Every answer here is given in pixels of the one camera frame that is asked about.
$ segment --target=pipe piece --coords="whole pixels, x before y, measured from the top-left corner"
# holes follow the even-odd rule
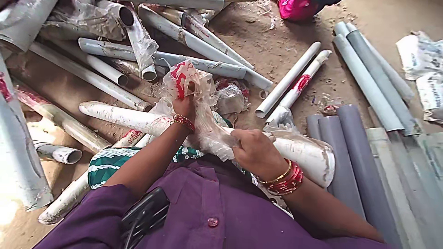
[[[52,42],[55,43],[57,46],[61,47],[63,50],[70,53],[71,55],[75,56],[79,60],[83,61],[85,64],[90,65],[97,72],[101,73],[102,75],[104,75],[105,77],[116,83],[117,85],[119,86],[127,85],[128,77],[126,75],[116,70],[115,68],[111,67],[110,65],[106,64],[104,61],[100,60],[99,58],[83,52],[78,46],[74,46],[66,41],[52,40]]]
[[[229,47],[226,43],[220,40],[214,33],[212,33],[209,29],[200,24],[195,18],[193,18],[189,14],[167,7],[151,6],[150,9],[156,11],[161,16],[173,22],[174,24],[185,28],[191,34],[197,36],[198,38],[202,39],[209,45],[218,49],[222,53],[227,54],[229,57],[240,62],[246,67],[254,69],[254,66],[251,63],[249,63],[246,59],[244,59],[241,55],[239,55],[236,51],[234,51],[234,49]]]
[[[308,50],[300,57],[297,63],[289,70],[289,72],[283,77],[283,79],[275,86],[272,92],[263,100],[263,102],[255,110],[255,115],[257,117],[264,118],[268,114],[269,110],[274,106],[274,104],[279,100],[279,98],[284,94],[286,89],[292,84],[295,78],[300,74],[300,72],[305,68],[308,62],[311,61],[315,53],[320,49],[322,44],[320,42],[313,43]]]
[[[360,113],[355,105],[337,110],[367,221],[384,239],[401,248],[401,240],[375,165]]]
[[[383,127],[387,131],[403,130],[404,126],[401,124],[394,110],[389,105],[349,41],[342,35],[337,35],[334,38],[334,43],[369,104],[374,108]]]
[[[346,23],[346,26],[350,31],[357,30],[357,28],[352,23]],[[369,46],[369,49],[377,58],[380,63],[380,66],[383,68],[383,71],[388,76],[392,85],[395,87],[397,92],[400,94],[401,98],[406,102],[410,103],[414,98],[415,94],[412,91],[411,87],[406,83],[406,81],[392,68],[392,66],[385,60],[385,58],[377,51],[377,49],[372,46],[372,44],[366,39],[364,35],[362,35],[366,44]]]
[[[108,56],[112,58],[119,58],[123,60],[136,61],[132,47],[120,45],[110,42],[96,41],[92,39],[79,38],[78,44],[80,48],[88,54],[96,54]],[[220,76],[243,79],[246,75],[246,67],[241,65],[233,65],[223,62],[214,62],[200,58],[194,58],[184,55],[169,54],[164,52],[156,52],[154,55],[154,62],[159,66],[177,65],[180,62],[190,59],[192,64],[198,70],[202,70],[211,74]]]
[[[83,102],[82,113],[126,126],[153,136],[160,136],[170,125],[171,118],[165,115],[143,113],[111,106],[97,101]],[[231,133],[232,128],[222,127]],[[334,154],[326,143],[316,140],[289,140],[276,137],[274,146],[284,158],[296,161],[300,167],[321,187],[327,187],[334,174]]]
[[[22,103],[31,107],[43,117],[54,122],[54,124],[62,128],[67,134],[79,141],[82,145],[85,145],[92,152],[98,153],[100,150],[111,146],[108,141],[82,125],[59,107],[50,103],[40,94],[31,90],[19,80],[13,80],[16,95]]]
[[[124,5],[107,0],[100,0],[95,5],[112,13],[113,16],[126,26],[132,26],[134,24],[134,17],[131,11]]]
[[[422,130],[418,122],[409,112],[408,107],[402,101],[397,90],[394,88],[388,76],[383,71],[380,62],[374,56],[368,44],[366,44],[360,31],[352,31],[348,34],[347,39],[360,57],[363,64],[368,69],[369,74],[372,76],[380,91],[385,96],[389,105],[400,119],[400,122],[404,126],[404,135],[410,136],[421,134]]]
[[[134,129],[130,129],[126,134],[124,134],[120,140],[118,140],[112,147],[130,147],[137,144],[137,142],[144,137],[143,132],[139,132]]]
[[[74,75],[104,91],[105,93],[111,95],[117,100],[120,100],[121,102],[127,104],[131,108],[139,111],[145,111],[148,107],[150,107],[150,104],[148,102],[143,101],[132,93],[128,93],[115,84],[109,82],[105,78],[87,70],[81,65],[40,43],[33,43],[30,47],[30,50],[49,60],[55,65],[73,73]]]
[[[224,0],[136,0],[134,2],[218,11],[222,10],[225,4]]]
[[[17,197],[26,211],[53,201],[39,156],[26,126],[20,102],[0,54],[0,152],[4,168],[13,179]]]
[[[76,181],[71,182],[62,194],[40,214],[39,222],[45,225],[58,223],[89,190],[91,189],[88,185],[88,171],[86,171]]]
[[[399,219],[396,221],[397,228],[405,233],[402,238],[403,248],[426,248],[424,245],[420,229],[416,218],[409,206],[405,191],[401,185],[401,181],[397,172],[397,166],[391,149],[391,142],[384,128],[366,129],[368,140],[375,158],[381,161],[380,173],[386,177],[385,191],[389,193],[387,196],[392,197],[391,209],[393,214],[397,213]]]
[[[319,127],[319,119],[322,117],[322,114],[314,114],[306,117],[308,137],[322,141]]]
[[[157,45],[155,40],[151,39],[146,28],[141,24],[134,5],[131,2],[122,3],[131,11],[134,18],[134,24],[127,26],[126,31],[141,71],[139,77],[147,81],[153,81],[157,78],[157,73],[155,72],[154,61],[151,56],[157,51],[159,45]]]
[[[348,208],[365,219],[365,212],[358,192],[357,182],[346,147],[342,125],[338,116],[329,116],[318,120],[323,141],[334,149],[335,173],[329,188],[334,196]]]
[[[151,10],[145,5],[141,4],[139,6],[138,13],[145,25],[149,25],[160,30],[164,34],[170,36],[176,41],[181,42],[183,45],[200,53],[201,55],[207,57],[210,60],[220,61],[238,66],[243,65],[240,62],[232,59],[228,55],[215,49],[206,42],[202,41],[195,35],[173,24],[171,21],[160,16],[155,11]],[[268,80],[264,76],[258,74],[256,71],[247,67],[246,67],[245,80],[264,90],[268,90],[272,86],[272,81]]]
[[[0,39],[13,50],[26,52],[56,3],[57,0],[11,2],[0,11]]]
[[[284,113],[287,113],[289,111],[289,108],[298,99],[302,91],[311,81],[312,77],[320,69],[323,63],[325,63],[331,53],[331,50],[323,50],[317,55],[317,57],[311,62],[309,67],[303,72],[297,83],[283,97],[283,99],[278,104],[278,107],[271,113],[271,115],[269,115],[265,123],[270,123],[272,121],[276,121],[277,124],[280,123],[281,118],[284,116]]]
[[[34,140],[34,146],[41,159],[66,164],[74,164],[78,162],[83,154],[81,150],[36,140]]]

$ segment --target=bangle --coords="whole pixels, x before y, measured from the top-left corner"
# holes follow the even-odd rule
[[[191,122],[191,120],[189,120],[189,118],[187,118],[183,115],[175,114],[169,124],[171,125],[174,122],[177,122],[177,123],[180,123],[180,124],[186,126],[186,128],[188,128],[191,131],[191,133],[195,132],[194,124]]]
[[[281,196],[294,192],[300,187],[303,180],[303,171],[296,162],[291,162],[289,173],[273,183],[265,183],[263,186],[272,195]]]

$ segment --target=white pvc pipe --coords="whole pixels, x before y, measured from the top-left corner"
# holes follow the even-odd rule
[[[88,54],[96,54],[112,58],[118,58],[129,61],[136,61],[132,47],[120,45],[110,42],[102,42],[92,39],[79,38],[78,44],[80,48]],[[154,61],[157,65],[168,66],[176,65],[180,62],[190,59],[195,68],[208,72],[210,74],[217,74],[220,76],[243,79],[246,75],[246,67],[244,65],[238,66],[223,62],[214,62],[200,58],[194,58],[184,55],[169,54],[165,52],[156,52]]]
[[[170,36],[176,41],[181,42],[183,45],[200,53],[201,55],[207,57],[210,60],[220,61],[239,66],[243,65],[240,62],[232,59],[228,55],[217,50],[213,46],[202,41],[201,39],[191,34],[190,32],[184,30],[183,28],[175,25],[166,18],[160,16],[159,14],[157,14],[155,11],[151,10],[147,6],[141,4],[139,6],[138,13],[144,24],[150,25],[160,30],[164,34]],[[260,75],[259,73],[255,72],[250,68],[246,68],[245,80],[264,90],[268,90],[272,86],[272,81],[268,80],[267,78],[265,78],[264,76]]]
[[[0,16],[0,39],[27,51],[57,0],[11,1]]]
[[[134,17],[131,11],[124,5],[107,0],[100,0],[96,3],[96,6],[109,11],[126,26],[134,24]]]
[[[71,182],[62,194],[39,216],[39,222],[46,225],[56,224],[91,190],[88,185],[88,171],[76,181]]]
[[[108,148],[111,144],[91,131],[88,127],[78,122],[71,115],[50,103],[48,100],[31,90],[22,82],[14,79],[14,88],[18,99],[31,107],[38,114],[54,122],[68,135],[85,145],[94,153]]]
[[[99,58],[83,52],[78,46],[74,46],[66,41],[52,40],[52,42],[64,49],[66,52],[72,54],[79,60],[83,61],[85,64],[90,65],[92,68],[97,70],[97,72],[101,73],[117,85],[127,85],[128,77],[126,75],[106,64]]]
[[[3,174],[13,179],[17,197],[25,210],[36,210],[54,198],[1,54],[0,79],[0,157],[5,169]]]
[[[134,5],[131,2],[123,2],[123,5],[131,11],[134,18],[134,24],[127,26],[126,31],[141,71],[139,77],[147,81],[155,80],[157,73],[155,72],[154,61],[151,56],[157,51],[159,46],[155,40],[151,39],[146,28],[141,24],[134,10]]]
[[[308,62],[314,57],[315,53],[320,49],[321,43],[313,43],[308,50],[300,57],[297,63],[289,70],[289,72],[283,77],[283,79],[277,84],[277,86],[272,90],[272,92],[263,100],[263,102],[255,110],[255,115],[257,117],[265,117],[269,110],[274,106],[274,104],[279,100],[279,98],[284,94],[286,89],[291,85],[295,78],[300,74],[303,68],[308,64]]]
[[[287,110],[294,104],[294,102],[299,98],[302,91],[306,88],[308,83],[311,81],[315,73],[320,69],[323,63],[328,59],[329,55],[332,54],[331,50],[321,51],[317,57],[311,62],[308,68],[303,72],[300,79],[292,87],[291,90],[283,97],[279,105],[275,110],[269,115],[266,123],[271,121],[276,121],[277,124],[280,123],[280,117],[282,113],[287,112]]]
[[[35,149],[43,160],[74,164],[82,158],[82,151],[61,145],[34,141]]]
[[[234,60],[240,62],[250,69],[254,69],[254,66],[249,63],[246,59],[244,59],[241,55],[239,55],[234,49],[229,47],[226,43],[220,40],[214,33],[212,33],[205,26],[201,25],[196,19],[190,16],[187,13],[183,13],[179,10],[171,9],[171,8],[155,8],[157,13],[159,13],[164,18],[169,21],[177,24],[186,30],[188,30],[191,34],[199,37],[209,45],[218,49],[219,51],[227,54],[229,57]]]
[[[138,143],[138,141],[144,136],[143,132],[139,132],[134,129],[130,129],[125,133],[120,140],[118,140],[112,147],[130,147]]]
[[[160,136],[169,126],[171,118],[115,107],[90,101],[80,104],[82,113],[138,131]],[[223,127],[231,133],[232,128]],[[326,143],[316,140],[302,141],[276,138],[273,142],[283,157],[296,161],[308,177],[321,187],[327,187],[334,175],[334,153]]]
[[[225,4],[224,0],[135,0],[134,2],[219,11]]]
[[[111,95],[112,97],[127,104],[129,107],[136,110],[145,111],[150,104],[133,95],[127,91],[121,89],[110,81],[106,80],[102,76],[99,76],[90,70],[82,67],[67,57],[55,52],[54,50],[40,44],[33,43],[30,50],[41,57],[49,60],[55,65],[73,73],[84,81]]]
[[[344,36],[337,35],[334,38],[334,43],[383,127],[387,131],[404,130],[404,126],[349,41]]]

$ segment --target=dusty floor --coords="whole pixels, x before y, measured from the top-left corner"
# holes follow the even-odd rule
[[[339,97],[340,101],[346,104],[357,104],[365,126],[373,125],[367,112],[366,99],[349,75],[346,66],[338,58],[337,51],[331,43],[335,22],[344,20],[356,24],[387,61],[401,72],[395,42],[412,30],[422,30],[433,39],[442,39],[442,10],[443,5],[438,0],[343,0],[337,6],[322,10],[314,22],[295,24],[280,20],[275,3],[266,5],[264,0],[260,0],[255,3],[230,5],[211,21],[210,28],[251,62],[259,73],[275,83],[287,73],[313,42],[321,41],[322,49],[334,51],[309,84],[303,97],[292,107],[295,124],[302,133],[305,133],[305,117],[317,113],[319,107],[316,103],[323,93]],[[275,20],[275,28],[269,30],[272,19]],[[161,51],[182,52],[196,56],[194,52],[185,50],[157,32],[154,36],[158,39]],[[98,100],[110,104],[116,103],[119,106],[124,104],[116,102],[109,95],[31,52],[25,55],[25,59],[26,64],[12,70],[13,74],[19,76],[51,102],[57,103],[93,130],[98,130],[98,134],[111,143],[116,142],[127,130],[83,115],[78,110],[78,104],[83,101]],[[141,89],[138,86],[133,87],[131,91],[149,101],[150,99],[141,93]],[[255,110],[261,100],[257,97],[258,89],[251,90],[254,96],[250,100],[251,110]],[[421,119],[418,97],[411,110],[415,117]],[[262,128],[263,125],[264,119],[256,118],[253,111],[241,113],[236,123],[237,128],[245,129]],[[443,131],[443,128],[435,124],[424,122],[423,125],[427,132]],[[92,152],[44,119],[41,122],[29,123],[29,127],[32,135],[38,139],[83,151],[84,156],[77,165],[43,162],[48,181],[57,197],[71,180],[86,170]],[[4,174],[0,174],[0,178],[0,189],[3,191],[0,193],[0,248],[31,248],[54,226],[37,222],[37,217],[43,210],[26,213],[19,201],[14,199],[14,190],[8,187],[10,179]]]

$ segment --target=pipe opening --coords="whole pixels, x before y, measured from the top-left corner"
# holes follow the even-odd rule
[[[74,164],[82,158],[82,155],[83,155],[82,151],[75,150],[69,154],[68,158],[66,158],[66,163]]]

